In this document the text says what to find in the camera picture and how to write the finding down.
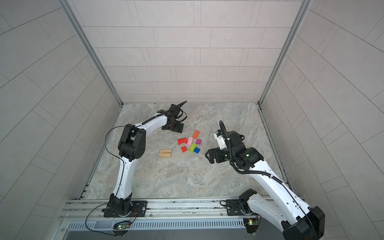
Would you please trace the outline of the orange wood block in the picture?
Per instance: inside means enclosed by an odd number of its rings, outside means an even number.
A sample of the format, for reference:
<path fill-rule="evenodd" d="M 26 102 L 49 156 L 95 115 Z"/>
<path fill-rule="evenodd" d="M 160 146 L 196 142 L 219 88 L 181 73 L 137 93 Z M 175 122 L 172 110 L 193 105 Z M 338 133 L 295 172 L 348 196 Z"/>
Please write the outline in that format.
<path fill-rule="evenodd" d="M 194 134 L 193 134 L 193 138 L 197 139 L 198 136 L 199 136 L 199 133 L 200 133 L 199 131 L 195 131 Z"/>

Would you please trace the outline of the natural wood plank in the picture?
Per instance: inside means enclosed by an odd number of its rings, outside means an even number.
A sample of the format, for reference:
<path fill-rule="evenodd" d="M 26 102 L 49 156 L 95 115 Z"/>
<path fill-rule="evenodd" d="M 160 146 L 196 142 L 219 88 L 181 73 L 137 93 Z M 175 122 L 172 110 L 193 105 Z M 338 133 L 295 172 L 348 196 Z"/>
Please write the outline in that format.
<path fill-rule="evenodd" d="M 171 154 L 171 153 L 172 153 L 172 149 L 164 149 L 164 150 L 160 150 L 159 153 L 161 153 L 161 154 L 163 154 L 163 153 Z"/>
<path fill-rule="evenodd" d="M 159 153 L 159 158 L 170 158 L 171 156 L 171 153 Z"/>

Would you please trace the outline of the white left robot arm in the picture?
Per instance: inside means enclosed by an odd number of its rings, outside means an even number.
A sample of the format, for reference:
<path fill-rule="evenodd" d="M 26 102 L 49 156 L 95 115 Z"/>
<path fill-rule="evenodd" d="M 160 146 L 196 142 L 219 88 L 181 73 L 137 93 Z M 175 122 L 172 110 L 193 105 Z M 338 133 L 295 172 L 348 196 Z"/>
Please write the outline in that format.
<path fill-rule="evenodd" d="M 110 195 L 107 207 L 102 210 L 105 218 L 126 217 L 134 212 L 132 199 L 132 184 L 138 159 L 146 150 L 147 135 L 161 128 L 172 132 L 181 133 L 184 128 L 180 120 L 184 114 L 180 104 L 172 104 L 168 110 L 159 110 L 156 115 L 142 123 L 122 126 L 123 132 L 118 144 L 120 160 L 119 175 L 113 193 Z"/>

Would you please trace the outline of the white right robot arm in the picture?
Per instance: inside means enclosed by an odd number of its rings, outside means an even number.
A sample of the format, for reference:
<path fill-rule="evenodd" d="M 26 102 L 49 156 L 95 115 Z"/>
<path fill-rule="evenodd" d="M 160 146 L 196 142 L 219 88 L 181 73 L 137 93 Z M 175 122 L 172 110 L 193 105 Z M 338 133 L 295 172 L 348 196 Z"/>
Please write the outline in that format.
<path fill-rule="evenodd" d="M 229 162 L 238 174 L 255 179 L 274 200 L 271 204 L 249 189 L 240 196 L 240 206 L 245 214 L 260 215 L 277 227 L 286 240 L 319 240 L 324 236 L 325 213 L 318 206 L 311 207 L 290 190 L 255 148 L 245 146 L 243 135 L 218 130 L 214 138 L 219 146 L 206 152 L 209 162 Z"/>

